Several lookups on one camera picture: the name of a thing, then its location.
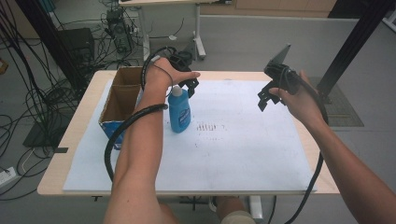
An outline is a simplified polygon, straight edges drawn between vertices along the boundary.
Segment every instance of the blue bottle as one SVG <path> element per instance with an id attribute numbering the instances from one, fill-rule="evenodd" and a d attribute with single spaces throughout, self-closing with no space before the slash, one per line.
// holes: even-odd
<path id="1" fill-rule="evenodd" d="M 172 131 L 181 133 L 186 130 L 191 121 L 189 95 L 187 91 L 181 89 L 179 86 L 174 86 L 172 94 L 168 97 L 168 103 Z"/>

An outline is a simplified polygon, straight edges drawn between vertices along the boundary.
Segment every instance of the power strip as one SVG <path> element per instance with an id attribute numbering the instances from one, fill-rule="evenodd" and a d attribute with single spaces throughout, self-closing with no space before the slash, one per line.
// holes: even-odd
<path id="1" fill-rule="evenodd" d="M 2 173 L 0 173 L 0 188 L 13 181 L 14 179 L 18 178 L 17 174 L 15 173 L 14 167 L 11 166 L 7 170 L 8 172 L 3 171 Z"/>

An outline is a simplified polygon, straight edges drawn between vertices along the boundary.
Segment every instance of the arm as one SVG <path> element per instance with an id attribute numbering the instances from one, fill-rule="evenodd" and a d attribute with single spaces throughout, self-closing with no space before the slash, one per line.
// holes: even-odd
<path id="1" fill-rule="evenodd" d="M 301 77 L 308 82 L 304 72 Z M 290 113 L 312 134 L 346 206 L 358 222 L 396 223 L 396 195 L 329 128 L 306 90 L 300 88 L 295 95 L 279 89 L 270 92 L 281 97 Z"/>
<path id="2" fill-rule="evenodd" d="M 198 77 L 199 73 L 181 73 L 161 58 L 147 73 L 147 84 L 135 111 L 163 104 L 170 85 Z M 163 112 L 154 112 L 137 120 L 125 132 L 114 175 L 105 223 L 162 223 L 163 215 L 155 193 L 155 179 L 163 152 Z"/>

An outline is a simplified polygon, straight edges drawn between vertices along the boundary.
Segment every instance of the bottle cap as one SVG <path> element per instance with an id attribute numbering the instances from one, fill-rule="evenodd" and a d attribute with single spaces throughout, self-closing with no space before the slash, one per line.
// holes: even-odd
<path id="1" fill-rule="evenodd" d="M 178 85 L 174 86 L 172 89 L 172 95 L 181 96 L 181 94 L 183 94 L 183 90 Z"/>

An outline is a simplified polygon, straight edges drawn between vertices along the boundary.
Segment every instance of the open cardboard box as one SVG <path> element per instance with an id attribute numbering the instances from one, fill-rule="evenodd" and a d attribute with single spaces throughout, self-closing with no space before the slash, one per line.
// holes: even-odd
<path id="1" fill-rule="evenodd" d="M 122 67 L 116 73 L 99 118 L 99 125 L 108 138 L 134 112 L 140 92 L 142 67 Z M 115 149 L 120 149 L 124 133 L 116 140 Z"/>

